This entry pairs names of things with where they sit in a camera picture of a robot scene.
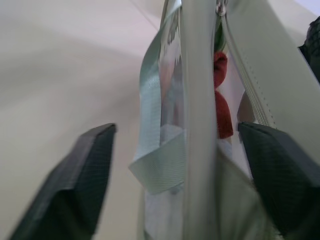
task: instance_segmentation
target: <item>red fabric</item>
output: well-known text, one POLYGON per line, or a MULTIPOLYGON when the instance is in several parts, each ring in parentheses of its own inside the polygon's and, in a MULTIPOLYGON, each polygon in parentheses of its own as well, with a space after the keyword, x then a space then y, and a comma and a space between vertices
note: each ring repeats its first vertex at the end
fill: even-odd
POLYGON ((223 52, 216 52, 213 56, 213 78, 216 105, 216 121, 220 139, 231 137, 234 134, 230 109, 224 96, 217 91, 227 74, 227 56, 223 52))

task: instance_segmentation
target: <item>stitching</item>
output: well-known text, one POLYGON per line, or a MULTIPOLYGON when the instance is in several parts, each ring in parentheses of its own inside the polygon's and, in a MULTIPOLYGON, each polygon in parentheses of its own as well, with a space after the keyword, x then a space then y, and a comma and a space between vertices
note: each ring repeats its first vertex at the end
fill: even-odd
POLYGON ((276 120, 275 120, 274 116, 272 115, 271 110, 270 110, 270 108, 269 108, 269 104, 268 104, 268 102, 267 102, 267 100, 266 100, 266 97, 265 97, 263 91, 262 91, 261 88, 260 88, 260 85, 259 85, 258 79, 257 79, 257 77, 256 77, 256 75, 255 75, 255 72, 254 72, 253 68, 251 67, 251 65, 249 64, 247 55, 245 54, 245 51, 244 51, 242 48, 241 48, 241 52, 242 52, 242 55, 244 56, 245 63, 249 66, 249 69, 250 69, 251 74, 253 75, 254 81, 255 81, 256 85, 258 86, 258 88, 259 88, 259 91, 260 91, 260 93, 261 93, 261 96, 263 97, 263 101, 264 101, 264 103, 266 104, 266 107, 267 107, 268 110, 269 110, 269 113, 270 113, 270 116, 271 116, 271 118, 272 118, 273 124, 275 125, 275 129, 277 129, 277 127, 276 127, 276 126, 277 126, 277 125, 276 125, 276 120))

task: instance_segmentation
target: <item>zipper pull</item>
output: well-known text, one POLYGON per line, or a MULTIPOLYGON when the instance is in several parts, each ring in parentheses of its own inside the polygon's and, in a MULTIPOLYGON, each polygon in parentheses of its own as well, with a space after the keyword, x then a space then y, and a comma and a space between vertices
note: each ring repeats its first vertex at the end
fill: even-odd
POLYGON ((215 12, 220 16, 223 17, 226 14, 226 5, 228 0, 217 0, 215 12))

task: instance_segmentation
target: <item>bag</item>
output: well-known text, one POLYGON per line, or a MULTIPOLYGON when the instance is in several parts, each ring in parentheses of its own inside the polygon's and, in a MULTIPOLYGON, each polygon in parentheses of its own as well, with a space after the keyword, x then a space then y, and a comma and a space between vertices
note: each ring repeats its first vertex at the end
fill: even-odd
POLYGON ((268 2, 168 0, 142 62, 129 167, 146 190, 146 240, 282 238, 247 159, 217 137, 213 53, 225 49, 257 123, 288 133, 320 164, 320 87, 268 2))

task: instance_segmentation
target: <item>black textured pad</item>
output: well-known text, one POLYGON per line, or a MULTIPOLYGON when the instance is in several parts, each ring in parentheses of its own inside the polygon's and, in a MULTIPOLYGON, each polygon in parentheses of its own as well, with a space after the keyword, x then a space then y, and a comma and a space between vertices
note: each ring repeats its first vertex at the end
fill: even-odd
POLYGON ((52 170, 11 240, 89 240, 108 185, 116 126, 80 136, 52 170))
POLYGON ((320 239, 320 167, 284 132, 238 125, 253 180, 275 225, 291 239, 320 239))

